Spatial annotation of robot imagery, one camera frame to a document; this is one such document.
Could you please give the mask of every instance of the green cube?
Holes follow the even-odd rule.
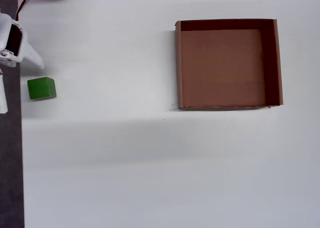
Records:
[[[57,97],[55,80],[49,77],[28,80],[30,100],[43,100]]]

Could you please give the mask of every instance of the white surface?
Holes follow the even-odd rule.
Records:
[[[32,0],[26,228],[318,228],[319,0]],[[175,22],[278,19],[284,106],[176,111]]]

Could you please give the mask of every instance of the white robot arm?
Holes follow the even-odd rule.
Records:
[[[6,94],[4,89],[3,74],[0,69],[0,114],[5,114],[8,112]]]
[[[28,43],[27,34],[20,23],[0,12],[0,64],[16,67],[23,59],[29,60],[38,69],[45,67],[41,56]],[[0,70],[0,114],[7,112],[3,73]]]

